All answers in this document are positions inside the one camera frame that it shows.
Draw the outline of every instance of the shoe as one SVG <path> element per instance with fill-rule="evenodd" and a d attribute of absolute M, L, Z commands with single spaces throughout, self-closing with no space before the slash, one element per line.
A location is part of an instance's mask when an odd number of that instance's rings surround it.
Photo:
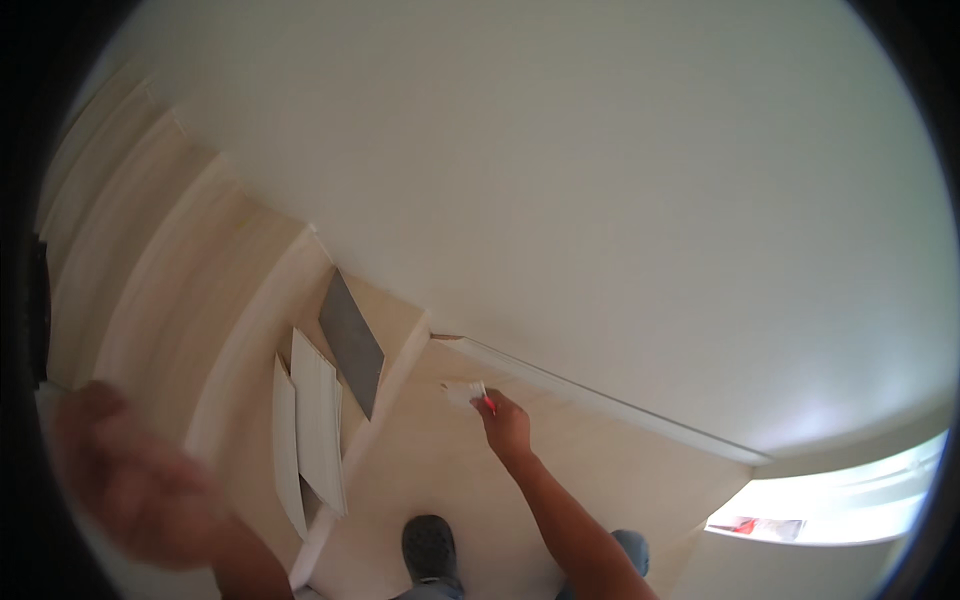
<path fill-rule="evenodd" d="M 436 515 L 420 515 L 403 527 L 403 561 L 414 584 L 441 582 L 463 593 L 457 575 L 457 549 L 453 532 Z"/>

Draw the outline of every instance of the white wall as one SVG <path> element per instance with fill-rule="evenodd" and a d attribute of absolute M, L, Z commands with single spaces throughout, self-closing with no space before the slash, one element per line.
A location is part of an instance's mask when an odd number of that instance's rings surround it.
<path fill-rule="evenodd" d="M 794 546 L 705 531 L 670 600 L 861 600 L 898 549 L 897 541 Z"/>
<path fill-rule="evenodd" d="M 946 188 L 842 0 L 147 0 L 131 56 L 436 331 L 781 457 L 953 397 Z"/>

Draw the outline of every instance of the leg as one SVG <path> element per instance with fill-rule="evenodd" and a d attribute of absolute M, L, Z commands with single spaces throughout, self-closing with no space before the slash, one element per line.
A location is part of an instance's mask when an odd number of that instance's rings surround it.
<path fill-rule="evenodd" d="M 414 586 L 398 600 L 463 600 L 453 532 L 445 520 L 436 515 L 410 519 L 403 527 L 401 544 Z"/>
<path fill-rule="evenodd" d="M 636 531 L 627 529 L 617 529 L 611 535 L 620 543 L 620 547 L 630 557 L 630 562 L 634 564 L 636 572 L 640 577 L 646 577 L 650 570 L 650 548 L 647 546 L 647 540 Z M 573 588 L 570 582 L 564 581 L 564 588 L 557 594 L 557 600 L 573 600 Z"/>

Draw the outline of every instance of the trim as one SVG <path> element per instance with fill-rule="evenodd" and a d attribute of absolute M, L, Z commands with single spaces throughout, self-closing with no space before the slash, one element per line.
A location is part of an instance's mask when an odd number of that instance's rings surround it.
<path fill-rule="evenodd" d="M 773 457 L 759 452 L 745 445 L 735 444 L 729 440 L 718 438 L 705 431 L 687 427 L 675 420 L 661 417 L 633 404 L 628 404 L 619 398 L 607 396 L 592 390 L 579 383 L 564 379 L 552 372 L 531 365 L 509 354 L 504 354 L 476 340 L 463 337 L 459 339 L 434 340 L 448 348 L 453 348 L 471 358 L 475 358 L 495 369 L 508 372 L 531 383 L 539 388 L 553 392 L 557 396 L 569 398 L 581 405 L 594 408 L 608 415 L 637 425 L 644 429 L 659 433 L 671 440 L 704 450 L 717 456 L 729 458 L 738 463 L 758 467 L 773 462 Z"/>

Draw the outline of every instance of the forearm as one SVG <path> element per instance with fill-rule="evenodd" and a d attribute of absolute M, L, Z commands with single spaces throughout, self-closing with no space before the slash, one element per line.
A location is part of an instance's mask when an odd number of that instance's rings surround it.
<path fill-rule="evenodd" d="M 532 452 L 505 462 L 554 560 L 581 598 L 655 598 L 620 544 Z"/>
<path fill-rule="evenodd" d="M 286 571 L 270 549 L 237 516 L 218 528 L 212 550 L 213 574 L 227 600 L 292 598 Z"/>

